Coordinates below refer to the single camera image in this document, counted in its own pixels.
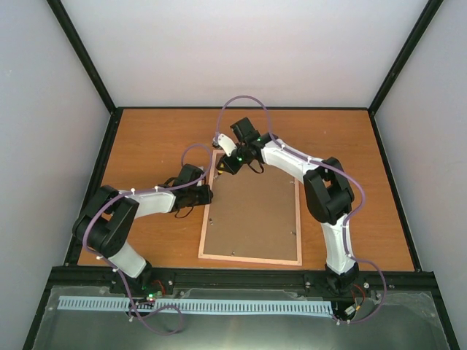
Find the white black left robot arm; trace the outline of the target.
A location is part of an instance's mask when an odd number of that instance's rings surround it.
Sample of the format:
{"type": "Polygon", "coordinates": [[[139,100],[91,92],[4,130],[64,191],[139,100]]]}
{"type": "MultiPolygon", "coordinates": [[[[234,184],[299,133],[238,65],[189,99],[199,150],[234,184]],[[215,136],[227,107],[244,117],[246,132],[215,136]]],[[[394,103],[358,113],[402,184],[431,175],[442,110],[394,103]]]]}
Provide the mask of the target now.
{"type": "Polygon", "coordinates": [[[152,284],[152,266],[128,242],[134,220],[167,213],[178,217],[183,209],[210,204],[213,193],[206,175],[202,168],[185,164],[178,176],[148,191],[119,191],[105,185],[78,216],[73,236],[123,272],[135,293],[144,293],[152,284]]]}

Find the pink picture frame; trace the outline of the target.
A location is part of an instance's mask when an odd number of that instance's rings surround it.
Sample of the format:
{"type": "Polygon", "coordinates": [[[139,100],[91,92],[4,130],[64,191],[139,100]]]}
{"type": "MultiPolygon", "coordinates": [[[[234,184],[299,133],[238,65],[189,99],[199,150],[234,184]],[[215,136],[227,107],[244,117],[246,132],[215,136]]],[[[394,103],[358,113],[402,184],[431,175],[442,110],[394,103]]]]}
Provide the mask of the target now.
{"type": "Polygon", "coordinates": [[[209,172],[198,258],[236,263],[302,264],[299,182],[272,166],[231,175],[209,172]]]}

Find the yellow handled screwdriver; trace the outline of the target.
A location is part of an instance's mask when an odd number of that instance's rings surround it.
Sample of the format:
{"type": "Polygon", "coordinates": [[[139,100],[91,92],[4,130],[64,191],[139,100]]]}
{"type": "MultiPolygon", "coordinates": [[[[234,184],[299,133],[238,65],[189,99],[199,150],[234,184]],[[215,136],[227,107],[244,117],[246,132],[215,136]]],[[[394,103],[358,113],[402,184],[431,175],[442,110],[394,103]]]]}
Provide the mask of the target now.
{"type": "Polygon", "coordinates": [[[217,169],[217,174],[218,175],[221,175],[225,172],[225,164],[223,162],[223,160],[220,160],[217,165],[216,165],[216,169],[217,169]]]}

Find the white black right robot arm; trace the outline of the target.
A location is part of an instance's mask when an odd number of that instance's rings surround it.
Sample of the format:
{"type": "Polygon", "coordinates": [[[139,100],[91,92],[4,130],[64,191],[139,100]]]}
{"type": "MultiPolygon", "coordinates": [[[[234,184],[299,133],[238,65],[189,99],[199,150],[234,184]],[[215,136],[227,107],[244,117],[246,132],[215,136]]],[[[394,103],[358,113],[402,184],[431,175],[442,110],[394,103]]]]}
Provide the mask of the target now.
{"type": "Polygon", "coordinates": [[[334,157],[323,160],[306,155],[270,132],[261,135],[246,117],[231,130],[236,141],[220,132],[213,138],[213,145],[225,153],[216,169],[236,174],[256,160],[261,170],[273,166],[299,180],[304,185],[306,207],[323,230],[328,289],[335,295],[349,290],[359,272],[348,228],[355,195],[341,163],[334,157]]]}

